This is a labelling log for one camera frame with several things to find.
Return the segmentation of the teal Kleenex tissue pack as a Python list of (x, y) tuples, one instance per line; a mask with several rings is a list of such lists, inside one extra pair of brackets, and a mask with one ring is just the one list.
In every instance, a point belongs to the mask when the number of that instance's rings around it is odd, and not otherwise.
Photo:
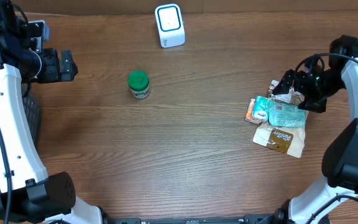
[(252, 117), (262, 122), (268, 121), (270, 106), (271, 106), (271, 99), (263, 96), (257, 96), (254, 101), (254, 109), (252, 111)]

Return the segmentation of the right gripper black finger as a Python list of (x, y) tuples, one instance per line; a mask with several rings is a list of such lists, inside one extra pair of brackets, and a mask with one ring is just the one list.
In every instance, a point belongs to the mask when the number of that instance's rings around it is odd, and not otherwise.
[(278, 85), (273, 89), (272, 94), (273, 95), (288, 94), (290, 91), (290, 87), (293, 85), (294, 76), (295, 76), (294, 70), (292, 69), (287, 70), (283, 78), (278, 83)]
[(305, 97), (305, 99), (298, 105), (298, 109), (315, 113), (324, 113), (326, 111), (326, 103), (327, 99), (316, 101)]

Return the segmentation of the white barcode scanner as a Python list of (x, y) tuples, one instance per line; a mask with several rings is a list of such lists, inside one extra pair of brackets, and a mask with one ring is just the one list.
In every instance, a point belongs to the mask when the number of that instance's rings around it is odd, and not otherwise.
[(179, 5), (172, 3), (158, 6), (155, 9), (155, 19), (162, 48), (185, 43), (185, 28)]

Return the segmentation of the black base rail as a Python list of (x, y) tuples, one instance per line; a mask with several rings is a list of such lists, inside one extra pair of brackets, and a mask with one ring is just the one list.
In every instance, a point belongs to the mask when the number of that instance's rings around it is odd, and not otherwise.
[(113, 218), (113, 224), (259, 224), (259, 223), (285, 223), (277, 215), (253, 214), (244, 217), (219, 217), (219, 218), (167, 218), (148, 219), (140, 218)]

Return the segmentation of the brown snack pouch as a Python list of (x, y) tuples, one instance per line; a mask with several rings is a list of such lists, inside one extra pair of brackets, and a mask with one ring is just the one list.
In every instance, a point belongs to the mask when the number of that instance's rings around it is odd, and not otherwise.
[[(292, 87), (288, 94), (273, 95), (273, 89), (278, 85), (279, 81), (272, 80), (266, 98), (271, 99), (271, 103), (284, 103), (297, 106), (302, 102), (304, 96), (295, 91)], [(300, 158), (305, 146), (305, 126), (302, 128), (289, 128), (272, 126), (269, 121), (259, 121), (259, 127), (253, 137), (253, 142), (269, 149), (288, 154), (293, 157)]]

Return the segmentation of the green lid jar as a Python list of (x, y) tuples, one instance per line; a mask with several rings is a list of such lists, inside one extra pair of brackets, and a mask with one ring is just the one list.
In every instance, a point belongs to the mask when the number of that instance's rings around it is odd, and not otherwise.
[(142, 70), (135, 70), (128, 76), (128, 85), (137, 99), (144, 99), (150, 94), (150, 80), (148, 75)]

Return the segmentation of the orange Kleenex tissue pack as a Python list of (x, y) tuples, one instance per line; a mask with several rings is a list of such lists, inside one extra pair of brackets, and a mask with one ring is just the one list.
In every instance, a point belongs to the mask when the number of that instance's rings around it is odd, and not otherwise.
[(244, 117), (244, 120), (245, 120), (245, 121), (248, 121), (248, 122), (250, 122), (250, 123), (259, 124), (259, 121), (258, 121), (257, 119), (254, 119), (254, 118), (252, 117), (252, 112), (253, 112), (253, 110), (254, 110), (254, 104), (255, 104), (255, 99), (252, 98), (252, 99), (250, 100), (249, 105), (248, 105), (247, 112), (246, 112), (246, 115), (245, 115), (245, 117)]

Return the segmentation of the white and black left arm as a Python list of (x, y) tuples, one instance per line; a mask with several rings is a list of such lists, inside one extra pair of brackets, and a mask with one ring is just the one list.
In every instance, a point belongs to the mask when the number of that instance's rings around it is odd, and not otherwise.
[(111, 223), (100, 207), (76, 195), (67, 172), (49, 175), (36, 151), (23, 86), (69, 82), (78, 68), (69, 50), (45, 49), (44, 21), (28, 20), (0, 1), (0, 220), (4, 223)]

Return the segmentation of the teal wet wipes pack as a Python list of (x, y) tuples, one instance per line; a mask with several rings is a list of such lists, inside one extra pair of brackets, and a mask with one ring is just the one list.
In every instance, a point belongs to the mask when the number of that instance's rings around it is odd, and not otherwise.
[(297, 106), (272, 102), (268, 122), (272, 126), (302, 128), (306, 124), (306, 111)]

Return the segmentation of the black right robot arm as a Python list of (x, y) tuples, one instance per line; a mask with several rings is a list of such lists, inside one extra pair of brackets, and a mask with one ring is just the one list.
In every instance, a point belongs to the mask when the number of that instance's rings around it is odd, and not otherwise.
[(305, 97), (300, 109), (323, 113), (327, 99), (345, 89), (350, 123), (326, 149), (319, 179), (263, 223), (329, 223), (328, 214), (338, 205), (346, 200), (358, 202), (358, 38), (342, 35), (331, 42), (328, 53), (309, 56), (300, 65), (307, 69), (287, 71), (273, 94), (286, 94), (293, 88)]

